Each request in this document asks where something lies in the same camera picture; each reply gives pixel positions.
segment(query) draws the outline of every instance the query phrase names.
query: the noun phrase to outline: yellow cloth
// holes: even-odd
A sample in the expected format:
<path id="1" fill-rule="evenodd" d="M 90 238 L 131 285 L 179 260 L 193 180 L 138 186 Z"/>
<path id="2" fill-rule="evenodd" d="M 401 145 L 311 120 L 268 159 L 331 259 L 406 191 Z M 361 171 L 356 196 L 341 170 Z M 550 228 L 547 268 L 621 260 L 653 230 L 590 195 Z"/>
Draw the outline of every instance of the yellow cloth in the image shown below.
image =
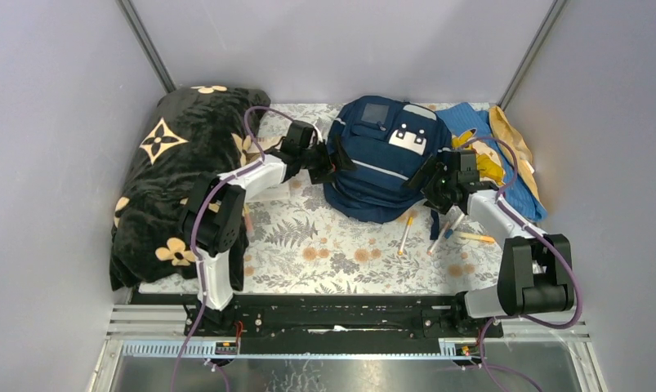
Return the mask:
<path id="1" fill-rule="evenodd" d="M 518 158 L 518 167 L 516 168 L 518 175 L 527 184 L 532 195 L 539 201 L 539 190 L 532 174 L 533 170 L 531 169 L 533 161 L 532 152 L 525 144 L 522 135 L 508 122 L 503 110 L 498 106 L 489 109 L 489 125 L 491 125 L 493 136 L 505 141 L 513 149 L 515 156 Z M 508 149 L 500 144 L 498 144 L 498 148 L 508 158 L 508 161 L 512 163 L 513 157 Z"/>
<path id="2" fill-rule="evenodd" d="M 457 149 L 464 145 L 471 139 L 477 132 L 476 128 L 464 131 L 459 137 L 453 136 L 453 148 Z M 477 156 L 477 170 L 480 171 L 481 180 L 491 180 L 496 185 L 503 185 L 503 177 L 505 172 L 501 165 L 501 157 L 498 156 L 496 151 L 487 146 L 483 141 L 475 141 L 468 145 L 465 149 L 473 149 Z"/>

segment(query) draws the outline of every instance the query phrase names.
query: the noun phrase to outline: black floral blanket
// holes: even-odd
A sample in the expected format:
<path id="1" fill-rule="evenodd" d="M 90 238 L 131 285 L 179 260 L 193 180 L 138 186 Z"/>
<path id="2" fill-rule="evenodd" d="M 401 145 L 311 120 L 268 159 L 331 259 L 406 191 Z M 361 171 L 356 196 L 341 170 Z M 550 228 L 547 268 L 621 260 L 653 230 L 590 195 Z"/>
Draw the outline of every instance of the black floral blanket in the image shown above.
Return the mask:
<path id="1" fill-rule="evenodd" d="M 181 88 L 158 103 L 137 147 L 116 202 L 109 275 L 111 287 L 132 287 L 171 274 L 195 278 L 194 255 L 177 226 L 193 183 L 203 172 L 228 172 L 245 162 L 250 145 L 243 114 L 270 104 L 261 90 Z M 257 133 L 263 112 L 251 116 Z M 230 249 L 230 278 L 243 290 L 245 228 Z"/>

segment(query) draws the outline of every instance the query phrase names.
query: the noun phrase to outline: blue cloth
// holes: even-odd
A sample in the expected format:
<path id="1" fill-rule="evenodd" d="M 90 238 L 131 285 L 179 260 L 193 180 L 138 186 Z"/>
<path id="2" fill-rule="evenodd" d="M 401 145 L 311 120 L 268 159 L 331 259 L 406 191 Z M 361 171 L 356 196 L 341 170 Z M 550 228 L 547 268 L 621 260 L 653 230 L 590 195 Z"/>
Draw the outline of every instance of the blue cloth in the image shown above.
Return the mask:
<path id="1" fill-rule="evenodd" d="M 491 126 L 489 126 L 489 112 L 486 110 L 477 112 L 468 103 L 455 105 L 450 109 L 439 110 L 436 114 L 455 136 L 460 136 L 464 131 L 471 128 L 477 129 L 476 136 L 493 136 Z M 514 168 L 511 162 L 503 155 L 495 141 L 482 140 L 482 142 L 496 150 L 498 156 L 501 157 L 503 170 L 506 173 L 503 181 L 508 183 L 513 177 Z M 506 189 L 506 200 L 530 221 L 539 222 L 547 217 L 547 210 L 532 195 L 532 192 L 520 176 L 518 176 L 517 182 L 513 186 Z"/>

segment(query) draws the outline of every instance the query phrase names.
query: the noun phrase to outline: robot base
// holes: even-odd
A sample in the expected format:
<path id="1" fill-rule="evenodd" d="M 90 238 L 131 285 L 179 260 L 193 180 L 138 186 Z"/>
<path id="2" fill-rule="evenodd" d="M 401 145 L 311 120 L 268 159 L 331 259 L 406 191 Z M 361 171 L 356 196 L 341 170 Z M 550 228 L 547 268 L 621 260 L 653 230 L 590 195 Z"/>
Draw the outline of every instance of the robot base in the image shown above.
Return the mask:
<path id="1" fill-rule="evenodd" d="M 234 336 L 242 354 L 427 354 L 439 338 L 474 341 L 487 319 L 465 318 L 462 296 L 234 295 L 222 311 L 204 311 L 194 336 Z M 185 333 L 200 302 L 189 305 Z M 500 337 L 500 326 L 487 336 Z"/>

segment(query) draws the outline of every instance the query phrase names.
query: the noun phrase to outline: yellow pen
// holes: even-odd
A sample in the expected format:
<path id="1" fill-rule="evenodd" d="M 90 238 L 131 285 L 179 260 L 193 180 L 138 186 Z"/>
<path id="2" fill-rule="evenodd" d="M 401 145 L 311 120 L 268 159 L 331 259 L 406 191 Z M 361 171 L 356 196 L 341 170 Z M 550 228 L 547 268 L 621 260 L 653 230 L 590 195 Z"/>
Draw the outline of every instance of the yellow pen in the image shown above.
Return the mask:
<path id="1" fill-rule="evenodd" d="M 493 239 L 493 237 L 489 237 L 488 235 L 479 235 L 479 234 L 473 234 L 473 233 L 464 233 L 462 231 L 458 231 L 457 235 L 459 235 L 462 238 L 467 238 L 467 239 L 474 239 L 477 241 L 481 241 L 483 243 L 495 243 L 496 240 Z"/>
<path id="2" fill-rule="evenodd" d="M 243 205 L 243 222 L 246 224 L 246 235 L 249 238 L 253 237 L 253 221 L 251 220 L 251 210 L 248 205 Z"/>
<path id="3" fill-rule="evenodd" d="M 409 219 L 407 219 L 407 225 L 404 227 L 404 233 L 402 234 L 402 241 L 399 243 L 399 249 L 397 250 L 397 254 L 402 256 L 404 254 L 404 243 L 407 241 L 407 236 L 409 235 L 409 228 L 412 227 L 412 222 L 414 221 L 414 217 L 410 216 Z"/>

